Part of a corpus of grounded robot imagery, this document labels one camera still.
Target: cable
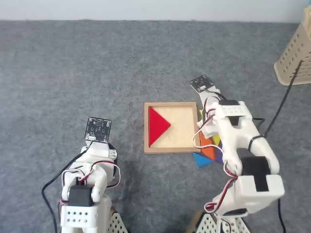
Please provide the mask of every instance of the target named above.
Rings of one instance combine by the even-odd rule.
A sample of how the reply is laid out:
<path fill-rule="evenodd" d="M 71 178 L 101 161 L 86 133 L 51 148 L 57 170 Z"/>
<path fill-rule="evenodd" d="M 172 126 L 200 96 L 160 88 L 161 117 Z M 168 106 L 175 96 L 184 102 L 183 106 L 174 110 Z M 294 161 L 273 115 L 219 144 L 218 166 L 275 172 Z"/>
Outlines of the cable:
<path fill-rule="evenodd" d="M 213 110 L 215 110 L 215 109 L 213 109 L 213 108 L 212 108 L 212 109 L 209 109 L 208 112 L 207 112 L 207 114 L 209 114 L 209 112 L 210 112 L 210 111 L 213 111 Z M 224 152 L 223 149 L 221 149 L 220 147 L 218 147 L 218 146 L 216 146 L 216 145 L 214 145 L 214 144 L 209 144 L 209 145 L 204 145 L 204 146 L 197 146 L 197 145 L 194 144 L 195 136 L 202 130 L 202 128 L 203 128 L 207 123 L 209 123 L 209 122 L 213 119 L 213 116 L 214 116 L 214 115 L 211 115 L 211 116 L 202 124 L 202 126 L 199 128 L 199 130 L 193 135 L 193 137 L 192 137 L 192 144 L 193 144 L 193 146 L 194 146 L 195 148 L 198 148 L 198 149 L 204 149 L 204 148 L 208 148 L 208 147 L 214 147 L 214 148 L 217 148 L 218 150 L 220 150 L 221 153 L 223 153 L 223 152 Z"/>
<path fill-rule="evenodd" d="M 226 193 L 227 193 L 227 191 L 228 191 L 228 189 L 229 189 L 229 186 L 230 186 L 233 182 L 235 182 L 236 179 L 237 179 L 237 178 L 232 178 L 232 179 L 230 179 L 230 180 L 226 183 L 226 185 L 225 185 L 225 187 L 224 187 L 224 189 L 223 189 L 223 191 L 222 191 L 222 195 L 221 195 L 221 197 L 220 197 L 218 203 L 216 203 L 216 202 L 208 202 L 208 203 L 206 203 L 206 204 L 204 205 L 204 210 L 205 210 L 208 214 L 215 213 L 215 212 L 219 209 L 219 207 L 220 207 L 221 204 L 223 203 L 223 200 L 224 200 L 225 195 L 226 195 Z"/>
<path fill-rule="evenodd" d="M 57 209 L 58 209 L 58 219 L 60 221 L 60 217 L 61 217 L 61 206 L 66 205 L 68 201 L 64 201 L 62 199 L 59 200 L 58 205 L 57 205 Z"/>
<path fill-rule="evenodd" d="M 209 98 L 216 98 L 216 99 L 218 99 L 218 101 L 220 101 L 220 99 L 219 99 L 217 96 L 209 96 L 209 97 L 207 97 L 207 98 L 205 99 L 205 101 L 204 101 L 204 106 L 203 106 L 203 110 L 202 110 L 202 121 L 203 121 L 203 122 L 205 122 L 206 116 L 208 117 L 208 113 L 210 112 L 210 111 L 208 111 L 208 112 L 206 113 L 206 104 L 207 104 Z"/>
<path fill-rule="evenodd" d="M 220 94 L 219 92 L 216 92 L 216 91 L 208 91 L 208 90 L 206 90 L 207 92 L 210 92 L 210 93 L 214 93 L 214 94 L 216 94 L 217 96 L 219 96 L 219 97 L 221 97 L 221 98 L 223 98 L 224 100 L 226 100 L 226 97 L 224 97 L 222 94 Z"/>
<path fill-rule="evenodd" d="M 250 151 L 250 149 L 251 149 L 251 146 L 252 146 L 252 143 L 253 143 L 254 140 L 256 140 L 257 138 L 261 138 L 261 137 L 265 137 L 265 138 L 267 137 L 268 132 L 271 130 L 273 124 L 274 124 L 275 121 L 276 121 L 276 118 L 278 117 L 279 113 L 281 112 L 281 109 L 282 109 L 282 107 L 283 107 L 283 105 L 284 105 L 284 103 L 285 103 L 285 101 L 286 101 L 286 98 L 287 98 L 287 96 L 288 96 L 288 94 L 289 94 L 289 92 L 290 92 L 290 90 L 291 90 L 291 88 L 292 88 L 292 85 L 293 85 L 293 83 L 294 83 L 294 81 L 295 81 L 295 79 L 296 79 L 296 77 L 297 77 L 297 74 L 298 74 L 298 71 L 299 71 L 299 69 L 300 69 L 300 67 L 301 67 L 301 64 L 302 64 L 302 60 L 300 60 L 300 62 L 298 63 L 298 66 L 297 66 L 297 68 L 296 68 L 296 70 L 295 70 L 295 73 L 294 73 L 294 75 L 293 75 L 293 77 L 292 77 L 292 79 L 291 79 L 290 84 L 288 85 L 288 88 L 287 88 L 287 90 L 286 90 L 286 92 L 285 92 L 285 95 L 284 95 L 282 101 L 281 101 L 281 104 L 280 104 L 280 106 L 278 107 L 278 109 L 277 109 L 277 111 L 276 111 L 276 114 L 274 115 L 273 119 L 271 120 L 271 122 L 270 122 L 269 126 L 267 127 L 266 131 L 265 131 L 262 135 L 257 135 L 257 136 L 253 137 L 253 138 L 250 140 L 250 142 L 249 142 L 249 144 L 248 144 L 248 150 L 249 150 L 249 151 Z"/>
<path fill-rule="evenodd" d="M 228 221 L 224 220 L 223 218 L 221 218 L 221 220 L 224 221 L 226 224 L 228 224 L 228 226 L 229 226 L 229 233 L 231 233 L 231 224 Z"/>
<path fill-rule="evenodd" d="M 292 88 L 292 85 L 293 85 L 293 83 L 294 83 L 294 81 L 295 81 L 295 79 L 296 79 L 296 77 L 297 77 L 297 73 L 298 73 L 298 71 L 299 71 L 299 69 L 300 69 L 300 67 L 301 67 L 301 64 L 302 64 L 302 60 L 300 60 L 300 62 L 298 63 L 298 66 L 297 66 L 297 68 L 296 68 L 296 71 L 295 71 L 295 73 L 294 73 L 294 75 L 293 75 L 293 77 L 292 77 L 292 80 L 291 80 L 290 84 L 288 85 L 288 88 L 287 88 L 287 90 L 286 90 L 286 92 L 285 92 L 285 95 L 284 95 L 284 97 L 283 97 L 283 99 L 282 99 L 282 102 L 281 102 L 280 106 L 278 107 L 278 110 L 276 111 L 276 114 L 274 115 L 274 117 L 273 117 L 271 123 L 269 124 L 269 126 L 268 126 L 266 132 L 263 134 L 265 137 L 267 137 L 268 132 L 271 130 L 271 128 L 272 128 L 274 122 L 276 121 L 276 118 L 278 117 L 279 113 L 281 112 L 281 109 L 282 109 L 282 107 L 283 107 L 283 105 L 284 105 L 284 103 L 285 103 L 285 101 L 286 101 L 286 98 L 287 98 L 287 96 L 288 96 L 288 93 L 290 92 L 290 90 L 291 90 L 291 88 Z"/>
<path fill-rule="evenodd" d="M 49 182 L 47 182 L 47 183 L 43 186 L 43 188 L 42 188 L 42 190 L 41 190 L 41 195 L 42 195 L 42 197 L 43 197 L 43 200 L 45 201 L 45 203 L 46 203 L 46 205 L 47 205 L 47 207 L 48 207 L 48 209 L 49 209 L 49 211 L 50 211 L 50 213 L 51 213 L 51 215 L 52 215 L 52 218 L 53 218 L 53 224 L 54 224 L 54 231 L 55 231 L 55 233 L 57 233 L 57 223 L 56 223 L 55 213 L 54 213 L 54 211 L 53 211 L 53 209 L 52 209 L 52 207 L 51 207 L 51 205 L 50 205 L 49 200 L 48 200 L 47 197 L 45 196 L 44 191 L 45 191 L 45 189 L 46 189 L 47 187 L 49 187 L 49 186 L 63 173 L 63 171 L 65 171 L 65 170 L 70 166 L 70 164 L 72 164 L 74 161 L 76 161 L 78 158 L 80 158 L 84 153 L 86 153 L 87 150 L 88 150 L 88 149 L 90 148 L 90 146 L 92 145 L 92 143 L 93 143 L 93 141 L 91 141 L 91 143 L 89 144 L 89 146 L 88 146 L 83 152 L 81 152 L 80 154 L 76 155 L 73 159 L 71 159 L 70 162 L 67 163 L 67 165 L 64 166 L 64 167 L 63 167 Z"/>
<path fill-rule="evenodd" d="M 277 111 L 276 111 L 276 114 L 274 115 L 273 119 L 271 120 L 271 122 L 270 122 L 268 128 L 266 129 L 265 133 L 263 134 L 264 137 L 267 137 L 268 132 L 271 130 L 271 128 L 272 128 L 273 124 L 275 123 L 275 121 L 276 121 L 276 119 L 277 119 L 279 113 L 281 112 L 282 107 L 283 107 L 283 105 L 284 105 L 284 103 L 285 103 L 285 101 L 286 101 L 286 98 L 287 98 L 287 96 L 288 96 L 288 94 L 289 94 L 289 92 L 290 92 L 290 90 L 291 90 L 291 88 L 292 88 L 292 85 L 293 85 L 293 83 L 294 83 L 294 81 L 295 81 L 295 79 L 296 79 L 296 77 L 297 77 L 297 74 L 298 74 L 298 71 L 299 71 L 299 69 L 300 69 L 300 67 L 301 67 L 302 62 L 303 62 L 303 61 L 300 60 L 300 62 L 298 63 L 298 66 L 297 66 L 297 68 L 296 68 L 296 70 L 295 70 L 295 73 L 294 73 L 294 75 L 293 75 L 293 77 L 292 77 L 292 79 L 291 79 L 290 84 L 288 85 L 288 88 L 287 88 L 287 90 L 286 90 L 286 92 L 285 92 L 285 95 L 284 95 L 282 101 L 281 101 L 281 104 L 280 104 L 280 106 L 278 107 L 278 109 L 277 109 Z M 283 228 L 283 233 L 286 233 L 286 227 L 285 227 L 285 224 L 284 224 L 284 222 L 283 222 L 282 212 L 281 212 L 281 198 L 279 198 L 279 199 L 277 200 L 277 212 L 278 212 L 278 218 L 279 218 L 280 223 L 281 223 L 282 228 Z"/>
<path fill-rule="evenodd" d="M 108 185 L 108 186 L 107 186 L 107 189 L 117 187 L 117 186 L 120 184 L 120 181 L 121 181 L 120 167 L 119 167 L 117 164 L 115 164 L 114 162 L 107 161 L 107 160 L 100 160 L 100 161 L 94 162 L 94 163 L 91 165 L 90 172 L 89 172 L 88 174 L 86 174 L 84 177 L 82 177 L 81 179 L 79 179 L 80 182 L 86 181 L 86 179 L 87 179 L 87 178 L 92 174 L 92 172 L 94 171 L 94 168 L 93 168 L 93 167 L 94 167 L 96 164 L 112 164 L 114 167 L 116 167 L 116 168 L 118 169 L 118 173 L 119 173 L 118 182 L 115 183 L 115 184 L 112 184 L 112 185 Z"/>
<path fill-rule="evenodd" d="M 286 227 L 285 227 L 285 224 L 283 222 L 282 212 L 281 212 L 281 198 L 279 198 L 277 200 L 277 212 L 278 212 L 278 218 L 280 219 L 280 223 L 281 223 L 282 228 L 283 228 L 283 233 L 286 233 Z"/>
<path fill-rule="evenodd" d="M 230 177 L 237 178 L 238 176 L 236 174 L 233 174 L 231 171 L 229 171 L 229 169 L 227 168 L 227 163 L 228 163 L 228 161 L 226 160 L 224 162 L 224 172 L 225 172 L 225 174 L 227 174 Z"/>
<path fill-rule="evenodd" d="M 62 172 L 62 186 L 64 187 L 64 185 L 65 185 L 65 174 L 67 173 L 67 172 L 81 172 L 81 174 L 82 174 L 82 177 L 84 177 L 85 176 L 85 173 L 81 170 L 81 169 L 78 169 L 78 168 L 72 168 L 72 169 L 67 169 L 67 170 L 65 170 L 65 171 L 63 171 Z"/>
<path fill-rule="evenodd" d="M 258 123 L 258 125 L 257 125 L 257 129 L 259 131 L 259 128 L 260 128 L 261 124 L 264 123 L 266 119 L 265 118 L 261 118 L 261 117 L 254 117 L 253 120 L 259 120 L 260 121 Z"/>

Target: wooden puzzle board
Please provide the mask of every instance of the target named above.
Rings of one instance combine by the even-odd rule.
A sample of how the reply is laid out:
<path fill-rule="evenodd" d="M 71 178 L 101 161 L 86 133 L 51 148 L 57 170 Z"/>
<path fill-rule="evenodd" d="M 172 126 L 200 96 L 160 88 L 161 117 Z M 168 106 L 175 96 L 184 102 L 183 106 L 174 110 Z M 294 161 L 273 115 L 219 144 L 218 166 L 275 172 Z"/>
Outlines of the wooden puzzle board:
<path fill-rule="evenodd" d="M 165 118 L 171 126 L 149 147 L 149 106 Z M 192 145 L 198 130 L 195 102 L 145 103 L 145 153 L 200 152 Z M 195 144 L 200 145 L 199 135 Z"/>

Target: beige basket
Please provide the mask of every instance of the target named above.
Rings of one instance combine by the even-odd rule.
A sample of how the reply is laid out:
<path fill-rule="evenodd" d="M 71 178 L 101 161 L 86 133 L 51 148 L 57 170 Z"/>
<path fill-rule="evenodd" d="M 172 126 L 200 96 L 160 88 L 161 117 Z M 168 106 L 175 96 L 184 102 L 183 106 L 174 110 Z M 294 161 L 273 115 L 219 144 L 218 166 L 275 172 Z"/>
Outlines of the beige basket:
<path fill-rule="evenodd" d="M 305 9 L 303 21 L 280 59 L 274 64 L 281 84 L 290 84 L 300 60 L 303 62 L 293 85 L 311 83 L 311 6 Z"/>

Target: black cable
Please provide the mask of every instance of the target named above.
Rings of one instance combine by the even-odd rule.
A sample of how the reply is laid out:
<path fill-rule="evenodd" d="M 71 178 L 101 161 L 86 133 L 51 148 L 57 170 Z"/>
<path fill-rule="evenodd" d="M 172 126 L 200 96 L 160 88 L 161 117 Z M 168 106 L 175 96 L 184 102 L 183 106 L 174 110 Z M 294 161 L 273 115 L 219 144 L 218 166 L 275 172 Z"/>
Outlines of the black cable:
<path fill-rule="evenodd" d="M 291 90 L 291 88 L 292 88 L 292 85 L 293 85 L 293 83 L 294 83 L 294 81 L 295 81 L 295 79 L 296 79 L 296 77 L 297 77 L 297 74 L 298 74 L 298 71 L 299 71 L 299 69 L 300 69 L 300 67 L 301 67 L 301 64 L 302 64 L 302 60 L 300 60 L 300 62 L 298 63 L 298 66 L 297 66 L 297 68 L 296 68 L 296 70 L 295 70 L 295 73 L 294 73 L 294 75 L 293 75 L 293 77 L 292 77 L 292 79 L 291 79 L 290 84 L 288 85 L 288 88 L 287 88 L 287 90 L 286 90 L 286 92 L 285 92 L 285 95 L 284 95 L 282 101 L 281 101 L 281 104 L 280 104 L 280 106 L 278 107 L 278 110 L 276 111 L 276 114 L 274 115 L 273 119 L 271 120 L 271 122 L 270 122 L 268 128 L 266 129 L 265 133 L 263 134 L 264 137 L 267 137 L 268 132 L 271 130 L 271 128 L 272 128 L 273 124 L 275 123 L 275 121 L 276 121 L 276 119 L 277 119 L 279 113 L 281 112 L 281 109 L 282 109 L 282 107 L 283 107 L 283 105 L 284 105 L 284 103 L 285 103 L 285 101 L 286 101 L 286 98 L 287 98 L 287 96 L 288 96 L 288 94 L 289 94 L 289 92 L 290 92 L 290 90 Z M 284 224 L 284 222 L 283 222 L 282 212 L 281 212 L 281 198 L 279 198 L 279 199 L 277 200 L 277 212 L 278 212 L 278 218 L 279 218 L 280 223 L 281 223 L 282 228 L 283 228 L 283 233 L 286 233 L 286 227 L 285 227 L 285 224 Z"/>
<path fill-rule="evenodd" d="M 224 221 L 226 224 L 228 224 L 229 226 L 229 233 L 231 233 L 231 225 L 228 221 L 224 220 L 223 218 L 221 218 L 222 221 Z"/>
<path fill-rule="evenodd" d="M 207 100 L 208 100 L 208 97 L 205 99 L 205 101 L 204 101 L 204 106 L 203 106 L 203 110 L 202 110 L 202 122 L 205 122 L 205 120 L 206 120 L 206 115 L 207 115 L 207 113 L 206 113 L 206 103 L 207 103 Z"/>
<path fill-rule="evenodd" d="M 295 81 L 295 79 L 296 79 L 296 77 L 297 77 L 297 73 L 298 73 L 298 71 L 299 71 L 299 69 L 300 69 L 300 67 L 301 67 L 301 64 L 302 64 L 302 60 L 300 60 L 300 62 L 298 63 L 298 66 L 297 66 L 297 68 L 296 68 L 296 71 L 295 71 L 295 73 L 294 73 L 294 75 L 293 75 L 293 77 L 292 77 L 292 80 L 291 80 L 290 84 L 288 85 L 288 88 L 287 88 L 287 90 L 286 90 L 286 92 L 285 92 L 285 95 L 284 95 L 284 97 L 283 97 L 283 99 L 282 99 L 282 102 L 281 102 L 281 104 L 280 104 L 280 106 L 279 106 L 279 108 L 278 108 L 276 114 L 274 115 L 274 117 L 273 117 L 273 119 L 272 119 L 270 125 L 268 126 L 266 132 L 263 134 L 265 137 L 267 137 L 268 132 L 271 130 L 271 128 L 272 128 L 274 122 L 276 121 L 276 118 L 278 117 L 279 113 L 281 112 L 281 109 L 282 109 L 282 107 L 283 107 L 283 105 L 284 105 L 284 103 L 285 103 L 285 100 L 286 100 L 286 98 L 287 98 L 287 96 L 288 96 L 288 93 L 290 92 L 291 87 L 292 87 L 292 85 L 293 85 L 293 83 L 294 83 L 294 81 Z"/>
<path fill-rule="evenodd" d="M 58 220 L 60 221 L 60 202 L 57 205 L 57 210 L 58 210 Z"/>
<path fill-rule="evenodd" d="M 278 212 L 278 218 L 280 219 L 280 223 L 281 223 L 282 228 L 283 228 L 283 233 L 286 233 L 286 227 L 285 227 L 285 224 L 283 222 L 282 212 L 281 212 L 281 198 L 279 198 L 277 200 L 277 212 Z"/>
<path fill-rule="evenodd" d="M 260 122 L 257 125 L 257 129 L 259 130 L 260 126 L 262 123 L 264 123 L 264 121 L 266 120 L 265 118 L 261 118 L 261 117 L 254 117 L 253 120 L 259 120 Z"/>
<path fill-rule="evenodd" d="M 217 96 L 223 98 L 224 100 L 226 100 L 226 97 L 224 97 L 222 94 L 220 94 L 219 92 L 216 92 L 216 91 L 207 91 L 207 92 L 210 92 L 210 93 L 214 93 L 216 94 Z"/>
<path fill-rule="evenodd" d="M 280 106 L 278 107 L 278 109 L 277 109 L 277 111 L 276 111 L 276 114 L 274 115 L 273 119 L 271 120 L 271 122 L 270 122 L 268 128 L 266 129 L 266 131 L 262 134 L 262 136 L 255 136 L 255 137 L 253 137 L 253 138 L 250 140 L 250 143 L 249 143 L 249 145 L 248 145 L 248 150 L 249 150 L 249 151 L 250 151 L 251 145 L 252 145 L 252 143 L 253 143 L 253 141 L 254 141 L 255 139 L 260 138 L 260 137 L 265 137 L 265 138 L 267 137 L 268 132 L 271 130 L 273 124 L 274 124 L 275 121 L 276 121 L 276 118 L 278 117 L 279 113 L 281 112 L 281 109 L 282 109 L 282 107 L 283 107 L 283 105 L 284 105 L 284 103 L 285 103 L 285 100 L 286 100 L 286 98 L 287 98 L 287 96 L 288 96 L 288 94 L 289 94 L 289 92 L 290 92 L 290 90 L 291 90 L 291 87 L 292 87 L 292 85 L 293 85 L 293 83 L 294 83 L 294 81 L 295 81 L 295 79 L 296 79 L 296 77 L 297 77 L 297 73 L 298 73 L 298 71 L 299 71 L 299 69 L 300 69 L 300 67 L 301 67 L 301 64 L 302 64 L 302 60 L 300 60 L 300 62 L 298 63 L 298 66 L 297 66 L 297 68 L 296 68 L 296 70 L 295 70 L 295 73 L 294 73 L 294 75 L 293 75 L 293 77 L 292 77 L 292 79 L 291 79 L 290 84 L 288 85 L 288 88 L 287 88 L 287 90 L 286 90 L 286 92 L 285 92 L 285 95 L 284 95 L 282 101 L 281 101 L 281 104 L 280 104 Z"/>
<path fill-rule="evenodd" d="M 47 197 L 45 196 L 45 189 L 50 186 L 62 173 L 63 171 L 65 171 L 74 161 L 76 161 L 78 158 L 80 158 L 85 152 L 87 152 L 87 150 L 90 148 L 90 146 L 92 145 L 93 141 L 91 141 L 91 143 L 89 144 L 89 146 L 83 151 L 81 152 L 80 154 L 76 155 L 73 159 L 70 160 L 69 163 L 67 163 L 66 166 L 64 166 L 63 169 L 61 169 L 49 182 L 47 182 L 42 190 L 41 190 L 41 195 L 43 197 L 43 200 L 45 201 L 46 205 L 48 206 L 48 209 L 52 215 L 52 218 L 53 218 L 53 224 L 54 224 L 54 231 L 55 233 L 57 233 L 57 223 L 56 223 L 56 217 L 55 217 L 55 213 L 50 205 L 50 202 L 49 200 L 47 199 Z"/>
<path fill-rule="evenodd" d="M 111 145 L 110 143 L 108 143 L 108 146 L 109 146 L 109 150 L 116 150 L 117 154 L 118 154 L 118 151 L 117 149 Z M 115 164 L 118 164 L 118 157 L 114 160 Z M 113 166 L 113 175 L 116 174 L 116 171 L 117 171 L 117 168 L 115 166 Z"/>

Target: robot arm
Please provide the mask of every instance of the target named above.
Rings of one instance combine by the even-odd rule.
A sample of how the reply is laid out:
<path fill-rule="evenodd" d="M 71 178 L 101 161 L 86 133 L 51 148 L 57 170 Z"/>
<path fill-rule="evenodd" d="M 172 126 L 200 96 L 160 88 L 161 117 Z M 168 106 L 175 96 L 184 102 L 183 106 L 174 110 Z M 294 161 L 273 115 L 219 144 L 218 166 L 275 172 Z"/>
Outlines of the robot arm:
<path fill-rule="evenodd" d="M 224 170 L 232 174 L 224 191 L 207 204 L 208 213 L 242 217 L 255 213 L 284 195 L 279 163 L 267 140 L 260 136 L 243 101 L 220 100 L 220 91 L 207 76 L 191 81 L 198 92 L 206 122 L 198 122 L 205 138 L 219 134 Z M 254 155 L 240 158 L 237 149 Z"/>
<path fill-rule="evenodd" d="M 119 167 L 117 152 L 109 148 L 110 120 L 89 117 L 86 129 L 87 150 L 62 174 L 62 233 L 106 233 L 111 199 L 105 195 Z"/>

